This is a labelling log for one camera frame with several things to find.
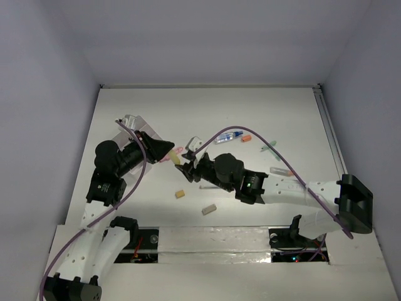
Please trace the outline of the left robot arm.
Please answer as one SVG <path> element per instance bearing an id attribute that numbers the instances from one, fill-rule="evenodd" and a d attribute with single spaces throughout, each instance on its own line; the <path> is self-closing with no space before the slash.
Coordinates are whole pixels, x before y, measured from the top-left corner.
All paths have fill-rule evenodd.
<path id="1" fill-rule="evenodd" d="M 95 170 L 86 195 L 79 231 L 58 252 L 47 268 L 39 290 L 40 300 L 100 300 L 102 283 L 120 252 L 138 243 L 136 219 L 117 216 L 127 193 L 124 175 L 163 159 L 174 143 L 134 131 L 123 149 L 112 140 L 95 149 Z"/>

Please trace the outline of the pencil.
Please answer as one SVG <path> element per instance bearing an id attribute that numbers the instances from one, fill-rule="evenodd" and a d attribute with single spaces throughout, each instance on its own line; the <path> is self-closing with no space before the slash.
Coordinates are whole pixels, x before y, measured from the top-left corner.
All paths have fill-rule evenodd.
<path id="1" fill-rule="evenodd" d="M 284 176 L 284 177 L 291 177 L 294 176 L 294 173 L 290 171 L 289 169 L 283 169 L 279 167 L 270 167 L 270 173 L 279 175 L 279 176 Z"/>

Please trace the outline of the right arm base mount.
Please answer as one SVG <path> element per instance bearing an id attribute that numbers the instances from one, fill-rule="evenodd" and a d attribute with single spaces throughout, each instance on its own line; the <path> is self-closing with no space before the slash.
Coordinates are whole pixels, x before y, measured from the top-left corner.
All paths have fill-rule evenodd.
<path id="1" fill-rule="evenodd" d="M 289 228 L 269 229 L 269 245 L 273 263 L 329 262 L 326 235 L 313 240 L 290 236 Z"/>

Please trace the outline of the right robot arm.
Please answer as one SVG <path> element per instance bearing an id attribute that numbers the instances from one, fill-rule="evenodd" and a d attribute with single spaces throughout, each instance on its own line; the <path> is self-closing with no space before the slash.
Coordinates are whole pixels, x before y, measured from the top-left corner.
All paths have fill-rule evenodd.
<path id="1" fill-rule="evenodd" d="M 302 184 L 297 178 L 246 169 L 243 161 L 226 153 L 211 160 L 190 160 L 176 168 L 189 182 L 205 180 L 246 204 L 289 204 L 315 208 L 310 214 L 298 213 L 286 230 L 296 246 L 334 231 L 361 235 L 373 231 L 373 194 L 356 176 L 343 174 L 337 181 Z"/>

